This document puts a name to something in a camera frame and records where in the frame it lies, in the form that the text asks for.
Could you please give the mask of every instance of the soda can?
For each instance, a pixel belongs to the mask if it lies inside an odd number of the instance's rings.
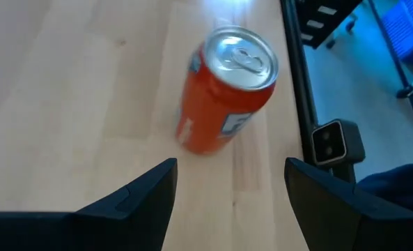
[[[177,140],[189,151],[223,148],[273,93],[279,65],[270,46],[239,26],[215,29],[192,54]]]

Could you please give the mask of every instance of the wooden table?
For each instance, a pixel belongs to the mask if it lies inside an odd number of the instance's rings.
[[[306,250],[283,180],[302,151],[279,8],[0,0],[0,210],[75,211],[176,157],[164,250]],[[222,22],[270,42],[279,81],[232,143],[203,157],[174,140],[175,113],[190,53]]]

